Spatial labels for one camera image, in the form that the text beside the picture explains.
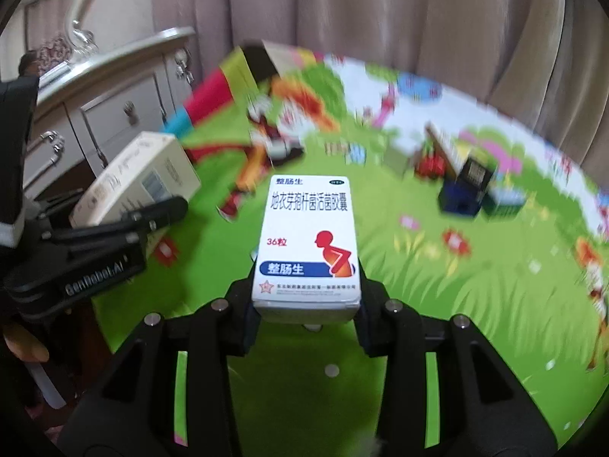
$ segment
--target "pink flower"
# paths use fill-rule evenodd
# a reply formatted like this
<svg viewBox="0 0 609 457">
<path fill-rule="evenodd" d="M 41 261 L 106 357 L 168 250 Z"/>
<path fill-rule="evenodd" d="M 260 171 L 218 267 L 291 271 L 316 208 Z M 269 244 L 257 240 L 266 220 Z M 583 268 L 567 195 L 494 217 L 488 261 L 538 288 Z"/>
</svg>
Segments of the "pink flower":
<svg viewBox="0 0 609 457">
<path fill-rule="evenodd" d="M 402 227 L 405 229 L 410 230 L 418 230 L 421 227 L 417 220 L 415 220 L 412 216 L 408 216 L 407 214 L 403 214 L 400 217 L 400 225 L 402 225 Z"/>
</svg>

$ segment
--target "colorful cartoon mat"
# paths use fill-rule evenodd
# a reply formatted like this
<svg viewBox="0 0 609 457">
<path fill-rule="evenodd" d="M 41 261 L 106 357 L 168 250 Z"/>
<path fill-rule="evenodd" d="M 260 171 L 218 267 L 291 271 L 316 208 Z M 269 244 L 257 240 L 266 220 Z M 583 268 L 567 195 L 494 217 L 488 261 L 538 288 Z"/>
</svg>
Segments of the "colorful cartoon mat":
<svg viewBox="0 0 609 457">
<path fill-rule="evenodd" d="M 432 121 L 459 151 L 526 191 L 512 218 L 442 214 L 441 182 L 409 168 Z M 560 444 L 607 387 L 605 260 L 609 201 L 567 157 L 459 91 L 338 56 L 264 44 L 237 48 L 169 122 L 202 189 L 130 284 L 95 300 L 116 349 L 146 313 L 195 311 L 252 266 L 270 174 L 345 175 L 366 274 L 419 313 L 473 318 L 518 375 Z M 428 356 L 427 444 L 438 439 Z M 352 456 L 374 434 L 384 361 L 352 323 L 311 332 L 263 323 L 230 360 L 245 455 Z M 185 359 L 176 431 L 185 435 Z"/>
</svg>

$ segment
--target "beige curtain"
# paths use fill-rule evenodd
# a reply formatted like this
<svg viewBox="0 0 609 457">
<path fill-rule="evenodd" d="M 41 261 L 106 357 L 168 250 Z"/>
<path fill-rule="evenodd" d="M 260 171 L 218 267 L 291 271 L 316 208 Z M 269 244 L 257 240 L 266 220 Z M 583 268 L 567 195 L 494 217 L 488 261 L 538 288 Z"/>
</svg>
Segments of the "beige curtain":
<svg viewBox="0 0 609 457">
<path fill-rule="evenodd" d="M 69 58 L 63 24 L 73 0 L 36 0 L 25 8 L 26 49 L 38 51 L 40 74 Z"/>
<path fill-rule="evenodd" d="M 597 0 L 153 0 L 202 77 L 248 39 L 433 78 L 546 137 L 609 187 L 609 20 Z"/>
</svg>

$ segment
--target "red human figure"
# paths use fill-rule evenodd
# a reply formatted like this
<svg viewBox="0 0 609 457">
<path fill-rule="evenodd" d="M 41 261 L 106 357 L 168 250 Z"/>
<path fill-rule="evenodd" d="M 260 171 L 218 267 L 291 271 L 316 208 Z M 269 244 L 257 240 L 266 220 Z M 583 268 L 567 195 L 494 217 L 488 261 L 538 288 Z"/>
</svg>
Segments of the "red human figure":
<svg viewBox="0 0 609 457">
<path fill-rule="evenodd" d="M 322 248 L 324 260 L 330 265 L 330 273 L 334 277 L 346 278 L 352 276 L 351 265 L 349 264 L 349 256 L 351 251 L 334 247 L 330 245 L 334 236 L 328 230 L 322 230 L 317 234 L 315 243 Z"/>
</svg>

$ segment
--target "dresser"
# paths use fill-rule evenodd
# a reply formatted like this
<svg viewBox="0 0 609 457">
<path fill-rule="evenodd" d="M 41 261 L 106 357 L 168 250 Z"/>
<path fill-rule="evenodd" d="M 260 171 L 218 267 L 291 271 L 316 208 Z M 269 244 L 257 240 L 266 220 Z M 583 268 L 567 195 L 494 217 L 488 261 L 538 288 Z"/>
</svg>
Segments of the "dresser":
<svg viewBox="0 0 609 457">
<path fill-rule="evenodd" d="M 158 131 L 191 94 L 190 27 L 162 31 L 97 54 L 38 93 L 24 166 L 36 198 L 86 161 L 95 176 L 142 130 Z"/>
</svg>

